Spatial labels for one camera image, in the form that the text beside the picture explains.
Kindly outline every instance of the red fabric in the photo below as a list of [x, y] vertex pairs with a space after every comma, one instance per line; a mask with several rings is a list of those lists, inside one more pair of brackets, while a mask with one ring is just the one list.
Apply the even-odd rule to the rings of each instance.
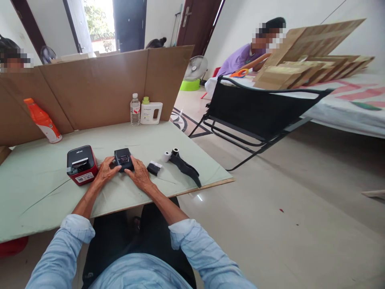
[[16, 255], [24, 250], [28, 243], [28, 236], [0, 244], [0, 258]]
[[217, 74], [218, 74], [218, 72], [219, 72], [220, 69], [221, 69], [220, 67], [217, 67], [217, 68], [214, 70], [213, 77], [217, 76]]

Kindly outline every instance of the shirt cuff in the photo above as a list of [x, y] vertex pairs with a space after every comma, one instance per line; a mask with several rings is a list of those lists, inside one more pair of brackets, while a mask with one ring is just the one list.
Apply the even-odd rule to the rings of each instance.
[[60, 228], [66, 229], [72, 236], [87, 244], [95, 237], [95, 230], [91, 223], [81, 215], [68, 215], [62, 221]]
[[171, 247], [178, 250], [183, 240], [192, 241], [202, 231], [202, 226], [194, 219], [185, 219], [168, 227], [170, 229]]

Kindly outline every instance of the orange bottle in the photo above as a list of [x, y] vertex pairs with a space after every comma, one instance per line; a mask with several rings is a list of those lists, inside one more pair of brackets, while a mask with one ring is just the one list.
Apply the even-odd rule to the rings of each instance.
[[32, 98], [26, 98], [24, 102], [28, 105], [32, 120], [41, 129], [50, 143], [57, 143], [63, 138], [49, 115], [42, 110]]

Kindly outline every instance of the green bottle cap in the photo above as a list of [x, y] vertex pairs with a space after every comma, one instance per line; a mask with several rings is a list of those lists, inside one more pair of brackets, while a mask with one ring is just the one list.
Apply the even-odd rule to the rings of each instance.
[[142, 104], [149, 104], [150, 100], [148, 99], [148, 96], [143, 97]]

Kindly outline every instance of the white detergent bottle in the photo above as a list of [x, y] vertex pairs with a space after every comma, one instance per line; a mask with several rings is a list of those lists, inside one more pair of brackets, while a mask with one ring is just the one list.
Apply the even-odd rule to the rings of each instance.
[[[162, 113], [163, 103], [150, 102], [148, 96], [145, 96], [142, 101], [142, 108], [140, 114], [141, 124], [158, 124], [160, 120], [160, 114]], [[155, 111], [158, 111], [158, 117], [154, 118]]]

